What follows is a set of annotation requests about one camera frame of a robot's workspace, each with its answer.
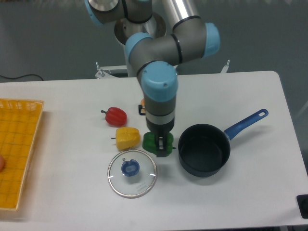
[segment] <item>black object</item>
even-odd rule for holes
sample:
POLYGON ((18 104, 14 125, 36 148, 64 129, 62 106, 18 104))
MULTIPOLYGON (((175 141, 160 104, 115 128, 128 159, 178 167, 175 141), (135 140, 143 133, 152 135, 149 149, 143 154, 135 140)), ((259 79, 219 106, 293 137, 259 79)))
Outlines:
POLYGON ((27 77, 27 76, 36 76, 36 77, 39 77, 42 81, 44 81, 44 79, 41 76, 36 75, 36 74, 27 74, 27 75, 23 75, 23 76, 19 76, 19 77, 6 77, 6 76, 0 75, 1 78, 6 78, 6 79, 19 79, 19 78, 24 78, 24 77, 27 77))
POLYGON ((143 109, 143 106, 141 104, 138 105, 138 112, 139 112, 139 115, 141 116, 145 116, 145 113, 141 112, 141 110, 143 109))
POLYGON ((308 195, 299 195, 296 199, 302 218, 308 219, 308 195))
POLYGON ((179 159, 183 168, 197 177, 210 177, 217 173, 230 156, 229 140, 240 131, 269 114, 262 109, 224 132, 209 124, 187 128, 179 140, 179 159))

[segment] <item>toy vegetable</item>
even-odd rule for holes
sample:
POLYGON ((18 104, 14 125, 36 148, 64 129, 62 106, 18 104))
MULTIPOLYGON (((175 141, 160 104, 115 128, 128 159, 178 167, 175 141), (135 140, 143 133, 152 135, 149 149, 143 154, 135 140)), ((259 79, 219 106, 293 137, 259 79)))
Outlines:
POLYGON ((127 122, 126 113, 120 108, 110 107, 107 112, 104 110, 101 110, 101 112, 106 113, 105 119, 112 126, 121 127, 127 122))
POLYGON ((115 136, 116 147, 119 150, 131 148, 140 142, 140 133, 136 128, 118 128, 115 136))
MULTIPOLYGON (((167 151, 167 155, 170 155, 170 153, 172 153, 172 146, 173 143, 173 135, 171 133, 168 133, 167 135, 167 147, 166 147, 166 151, 167 151)), ((153 154, 157 154, 157 146, 155 145, 155 135, 152 132, 147 132, 145 133, 145 135, 143 136, 143 143, 142 143, 142 147, 153 154)))

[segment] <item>lid handle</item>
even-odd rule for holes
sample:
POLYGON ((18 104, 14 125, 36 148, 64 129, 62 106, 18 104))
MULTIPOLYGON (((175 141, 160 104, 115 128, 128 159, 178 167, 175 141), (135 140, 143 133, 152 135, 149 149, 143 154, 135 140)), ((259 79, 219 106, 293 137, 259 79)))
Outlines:
POLYGON ((138 174, 140 169, 139 163, 131 159, 129 161, 124 161, 121 167, 123 174, 127 177, 132 177, 138 174))

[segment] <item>orange object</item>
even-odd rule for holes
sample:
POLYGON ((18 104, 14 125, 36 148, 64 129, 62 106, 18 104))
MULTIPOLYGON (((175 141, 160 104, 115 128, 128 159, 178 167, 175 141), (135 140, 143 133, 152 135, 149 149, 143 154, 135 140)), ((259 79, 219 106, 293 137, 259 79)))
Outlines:
POLYGON ((0 99, 0 209, 18 208, 44 101, 0 99))
POLYGON ((145 101, 144 101, 144 98, 141 100, 140 104, 143 106, 143 108, 141 109, 141 113, 145 113, 145 101))

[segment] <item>silver cylinder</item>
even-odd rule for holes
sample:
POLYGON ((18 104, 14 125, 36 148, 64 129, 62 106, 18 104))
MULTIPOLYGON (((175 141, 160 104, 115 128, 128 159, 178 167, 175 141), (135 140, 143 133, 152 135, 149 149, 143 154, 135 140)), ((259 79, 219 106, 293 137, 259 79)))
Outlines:
POLYGON ((162 2, 171 27, 185 18, 199 16, 192 0, 164 0, 162 2))
POLYGON ((118 4, 119 0, 89 0, 89 4, 98 11, 110 11, 118 4))

